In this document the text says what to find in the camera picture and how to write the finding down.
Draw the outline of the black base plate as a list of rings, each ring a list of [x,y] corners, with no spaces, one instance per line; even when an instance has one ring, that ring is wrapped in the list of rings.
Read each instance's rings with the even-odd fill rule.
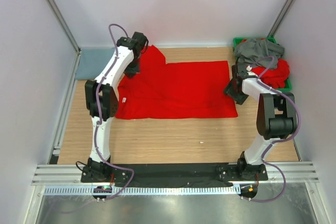
[[[232,182],[267,181],[265,165],[236,163],[106,164],[81,168],[83,183],[114,183],[117,187],[210,188],[229,187]]]

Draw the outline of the aluminium corner post right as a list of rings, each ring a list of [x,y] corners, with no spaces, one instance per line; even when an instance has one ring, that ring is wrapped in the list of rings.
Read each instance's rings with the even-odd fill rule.
[[[281,24],[285,20],[286,16],[288,15],[291,7],[293,6],[295,0],[285,0],[280,12],[278,13],[273,25],[267,35],[267,37],[274,37],[279,30]]]

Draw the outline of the aluminium corner post left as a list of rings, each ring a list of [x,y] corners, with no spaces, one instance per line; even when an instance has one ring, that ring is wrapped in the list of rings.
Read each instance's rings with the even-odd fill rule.
[[[56,4],[55,0],[46,0],[48,6],[50,7],[52,13],[54,14],[56,20],[58,21],[59,25],[61,26],[63,32],[65,33],[67,39],[69,40],[70,44],[74,48],[75,52],[78,54],[80,53],[80,47],[78,46],[78,43],[76,42],[72,32],[70,31],[70,28],[68,24],[66,23],[60,9],[58,8],[58,5]]]

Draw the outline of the red t shirts in bin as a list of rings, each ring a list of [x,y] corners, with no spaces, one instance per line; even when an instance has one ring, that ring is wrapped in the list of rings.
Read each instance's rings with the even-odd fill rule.
[[[268,58],[265,60],[265,63],[263,66],[262,61],[259,63],[252,63],[252,72],[254,72],[256,75],[261,75],[267,66],[271,63],[272,59]],[[261,81],[265,83],[266,85],[274,88],[274,89],[282,89],[286,87],[286,80],[289,78],[290,75],[290,69],[288,63],[283,60],[279,59],[277,62],[274,61],[274,64],[276,67],[274,69],[268,69],[262,76]]]

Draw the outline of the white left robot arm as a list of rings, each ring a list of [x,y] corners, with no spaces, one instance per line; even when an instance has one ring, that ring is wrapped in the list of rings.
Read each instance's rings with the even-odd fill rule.
[[[115,92],[123,74],[132,77],[139,72],[139,59],[148,42],[140,32],[135,32],[131,38],[121,37],[104,69],[94,80],[85,83],[86,108],[91,116],[93,136],[90,156],[82,168],[83,183],[108,182],[112,176],[109,139],[119,106]]]

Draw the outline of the red t shirt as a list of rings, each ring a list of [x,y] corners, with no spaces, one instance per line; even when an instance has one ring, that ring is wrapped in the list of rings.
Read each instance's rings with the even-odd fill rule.
[[[167,63],[150,46],[140,58],[140,73],[118,86],[117,119],[236,118],[235,102],[224,94],[230,81],[228,62]]]

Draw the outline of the green plastic bin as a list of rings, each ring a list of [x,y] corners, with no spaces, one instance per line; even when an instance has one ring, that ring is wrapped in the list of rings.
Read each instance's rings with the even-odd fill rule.
[[[291,89],[290,67],[283,58],[285,49],[274,38],[235,38],[233,54],[265,84],[280,91]]]

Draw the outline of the grey t shirt in bin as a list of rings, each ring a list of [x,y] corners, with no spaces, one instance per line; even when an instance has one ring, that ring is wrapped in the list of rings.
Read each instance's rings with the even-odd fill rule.
[[[252,64],[262,61],[264,65],[265,60],[271,58],[272,61],[266,68],[274,69],[276,65],[274,61],[278,61],[285,53],[285,48],[268,39],[251,38],[240,42],[234,49],[234,56],[242,58],[244,63]]]

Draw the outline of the aluminium corner post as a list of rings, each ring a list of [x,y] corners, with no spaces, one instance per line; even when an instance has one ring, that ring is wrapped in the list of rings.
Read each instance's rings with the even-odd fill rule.
[[[273,25],[267,35],[267,37],[274,37],[279,30],[281,24],[285,20],[286,16],[288,15],[291,7],[293,6],[295,0],[285,0],[280,12],[278,13]]]
[[[72,32],[70,31],[70,28],[68,24],[66,23],[60,9],[58,8],[58,5],[56,4],[55,0],[46,0],[48,6],[50,7],[52,13],[54,14],[56,20],[58,21],[59,25],[61,26],[63,32],[65,33],[67,39],[69,40],[70,44],[74,48],[75,52],[78,54],[80,53],[80,47],[78,46],[78,43],[76,42]]]

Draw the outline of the folded blue t shirt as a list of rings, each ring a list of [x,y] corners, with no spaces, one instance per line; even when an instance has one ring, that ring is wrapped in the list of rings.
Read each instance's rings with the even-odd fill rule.
[[[84,48],[81,51],[75,79],[94,79],[103,71],[113,54],[113,48]]]

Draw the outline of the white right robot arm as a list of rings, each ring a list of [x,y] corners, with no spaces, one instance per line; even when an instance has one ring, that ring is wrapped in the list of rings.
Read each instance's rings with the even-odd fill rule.
[[[266,180],[265,158],[268,153],[298,129],[295,99],[290,92],[282,93],[264,84],[244,63],[236,62],[232,74],[224,93],[239,105],[248,97],[258,101],[258,134],[251,146],[241,153],[236,165],[223,168],[223,175],[228,176],[226,180]]]

